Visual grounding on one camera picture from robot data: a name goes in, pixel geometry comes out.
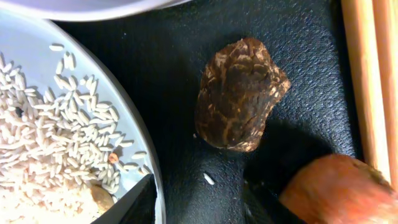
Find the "cracked mushroom cap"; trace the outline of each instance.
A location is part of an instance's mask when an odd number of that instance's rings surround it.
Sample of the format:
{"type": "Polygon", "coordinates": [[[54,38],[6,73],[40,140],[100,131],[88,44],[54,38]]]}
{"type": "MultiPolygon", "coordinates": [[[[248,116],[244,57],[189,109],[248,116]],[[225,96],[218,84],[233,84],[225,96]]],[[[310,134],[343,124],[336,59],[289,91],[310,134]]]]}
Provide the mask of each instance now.
{"type": "Polygon", "coordinates": [[[202,75],[196,130],[214,147],[253,151],[268,114],[289,88],[261,41],[246,38],[230,44],[216,53],[202,75]]]}

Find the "wooden chopstick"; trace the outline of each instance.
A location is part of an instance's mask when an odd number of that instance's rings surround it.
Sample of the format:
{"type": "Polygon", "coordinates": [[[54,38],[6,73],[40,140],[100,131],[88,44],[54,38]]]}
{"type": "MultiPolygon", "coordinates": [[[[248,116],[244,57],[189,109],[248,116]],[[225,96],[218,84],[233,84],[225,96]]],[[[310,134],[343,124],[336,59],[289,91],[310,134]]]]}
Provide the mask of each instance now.
{"type": "Polygon", "coordinates": [[[365,160],[390,181],[372,0],[341,5],[365,160]]]}
{"type": "Polygon", "coordinates": [[[373,0],[392,187],[398,190],[398,0],[373,0]]]}

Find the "white rice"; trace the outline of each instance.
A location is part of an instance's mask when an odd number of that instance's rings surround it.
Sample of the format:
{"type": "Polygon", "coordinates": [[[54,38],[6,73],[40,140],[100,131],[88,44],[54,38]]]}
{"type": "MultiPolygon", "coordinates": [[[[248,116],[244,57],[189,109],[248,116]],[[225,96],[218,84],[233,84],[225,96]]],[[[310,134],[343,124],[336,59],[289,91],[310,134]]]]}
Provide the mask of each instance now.
{"type": "Polygon", "coordinates": [[[144,173],[144,171],[142,171],[141,167],[138,168],[138,173],[139,173],[140,175],[145,175],[145,173],[144,173]]]}
{"type": "Polygon", "coordinates": [[[115,196],[112,196],[113,203],[118,202],[118,199],[115,196]]]}
{"type": "Polygon", "coordinates": [[[132,155],[131,159],[143,159],[146,155],[147,153],[145,151],[136,152],[134,155],[132,155]]]}
{"type": "MultiPolygon", "coordinates": [[[[63,50],[58,45],[50,48],[63,50]]],[[[112,139],[122,147],[133,141],[114,133],[119,118],[112,105],[97,104],[98,81],[94,76],[80,80],[89,92],[79,95],[76,79],[61,77],[65,69],[75,69],[75,60],[66,52],[57,64],[55,83],[68,91],[55,96],[51,90],[40,94],[26,87],[20,68],[5,64],[0,53],[0,216],[5,222],[90,223],[98,212],[90,187],[101,180],[114,194],[120,172],[127,172],[120,163],[115,164],[118,171],[108,164],[112,139]],[[89,116],[80,108],[83,101],[89,116]],[[91,119],[92,112],[99,117],[91,119]]]]}
{"type": "Polygon", "coordinates": [[[149,167],[146,166],[145,164],[142,165],[142,171],[143,171],[145,174],[150,174],[150,173],[151,173],[149,167]]]}
{"type": "Polygon", "coordinates": [[[203,176],[205,177],[205,180],[210,184],[210,185],[214,185],[215,182],[214,180],[206,173],[203,173],[203,176]]]}
{"type": "Polygon", "coordinates": [[[123,169],[125,170],[132,170],[132,169],[137,169],[138,168],[138,164],[126,164],[123,166],[123,169]]]}

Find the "orange vegetable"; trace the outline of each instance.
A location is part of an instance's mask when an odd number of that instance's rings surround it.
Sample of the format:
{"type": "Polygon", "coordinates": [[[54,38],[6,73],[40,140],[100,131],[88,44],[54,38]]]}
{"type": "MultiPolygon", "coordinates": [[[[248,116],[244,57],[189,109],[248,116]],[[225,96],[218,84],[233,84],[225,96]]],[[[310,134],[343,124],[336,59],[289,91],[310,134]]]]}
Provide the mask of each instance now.
{"type": "Polygon", "coordinates": [[[119,162],[119,158],[118,155],[116,155],[115,153],[111,153],[108,157],[108,160],[110,163],[115,164],[117,162],[119,162]]]}
{"type": "Polygon", "coordinates": [[[304,167],[279,200],[309,224],[398,223],[398,194],[379,171],[344,155],[304,167]]]}

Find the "dark speck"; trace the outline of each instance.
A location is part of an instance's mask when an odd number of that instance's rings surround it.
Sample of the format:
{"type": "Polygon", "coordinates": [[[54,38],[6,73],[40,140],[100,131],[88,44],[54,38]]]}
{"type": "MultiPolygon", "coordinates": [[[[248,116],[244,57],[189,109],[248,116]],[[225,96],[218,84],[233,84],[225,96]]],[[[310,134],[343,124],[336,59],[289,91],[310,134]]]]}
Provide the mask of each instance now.
{"type": "Polygon", "coordinates": [[[18,115],[19,118],[22,117],[22,113],[23,113],[23,112],[24,112],[24,111],[23,111],[22,109],[20,109],[19,107],[17,107],[17,108],[15,109],[15,113],[17,113],[17,115],[18,115]]]}

